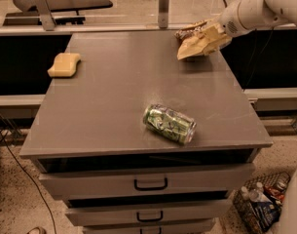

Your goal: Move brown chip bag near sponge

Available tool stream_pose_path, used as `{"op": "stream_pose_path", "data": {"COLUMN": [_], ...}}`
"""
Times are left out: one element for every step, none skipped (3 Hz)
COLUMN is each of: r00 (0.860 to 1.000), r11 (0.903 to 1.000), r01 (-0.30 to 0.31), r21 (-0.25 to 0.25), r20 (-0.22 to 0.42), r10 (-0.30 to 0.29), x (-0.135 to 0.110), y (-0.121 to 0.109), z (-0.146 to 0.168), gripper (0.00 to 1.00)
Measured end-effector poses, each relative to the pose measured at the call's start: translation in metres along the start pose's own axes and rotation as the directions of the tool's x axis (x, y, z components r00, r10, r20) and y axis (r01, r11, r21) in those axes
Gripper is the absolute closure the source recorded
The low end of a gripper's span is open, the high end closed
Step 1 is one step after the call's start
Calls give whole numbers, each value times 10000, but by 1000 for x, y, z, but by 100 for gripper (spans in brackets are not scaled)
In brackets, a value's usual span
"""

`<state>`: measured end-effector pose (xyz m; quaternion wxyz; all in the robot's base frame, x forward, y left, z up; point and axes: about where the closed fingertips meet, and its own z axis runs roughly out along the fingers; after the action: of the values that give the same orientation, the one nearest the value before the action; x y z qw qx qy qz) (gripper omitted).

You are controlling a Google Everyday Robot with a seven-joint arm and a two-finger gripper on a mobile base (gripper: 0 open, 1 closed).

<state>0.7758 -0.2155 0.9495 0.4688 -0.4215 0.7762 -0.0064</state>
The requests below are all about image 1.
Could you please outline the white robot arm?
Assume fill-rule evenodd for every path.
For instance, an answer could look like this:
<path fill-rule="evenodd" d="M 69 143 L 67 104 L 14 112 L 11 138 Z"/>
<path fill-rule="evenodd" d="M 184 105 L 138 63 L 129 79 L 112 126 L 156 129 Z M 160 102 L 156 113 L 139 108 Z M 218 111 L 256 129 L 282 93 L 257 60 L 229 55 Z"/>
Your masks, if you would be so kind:
<path fill-rule="evenodd" d="M 236 0 L 219 16 L 178 30 L 177 57 L 207 56 L 254 29 L 286 23 L 297 26 L 297 0 Z M 286 190 L 277 234 L 297 234 L 297 169 Z"/>

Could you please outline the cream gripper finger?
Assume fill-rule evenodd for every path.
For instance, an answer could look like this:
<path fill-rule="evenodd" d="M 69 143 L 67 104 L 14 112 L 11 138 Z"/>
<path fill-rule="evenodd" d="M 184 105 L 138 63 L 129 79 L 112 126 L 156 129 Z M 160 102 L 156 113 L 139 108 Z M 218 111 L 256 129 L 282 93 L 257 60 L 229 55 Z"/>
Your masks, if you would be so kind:
<path fill-rule="evenodd" d="M 199 38 L 197 36 L 187 38 L 179 47 L 177 58 L 185 59 L 192 56 L 203 56 L 206 46 L 207 40 L 205 38 Z"/>
<path fill-rule="evenodd" d="M 200 30 L 206 25 L 210 23 L 210 19 L 204 19 L 198 22 L 191 23 L 183 28 L 180 29 L 181 32 L 192 32 L 196 30 Z"/>

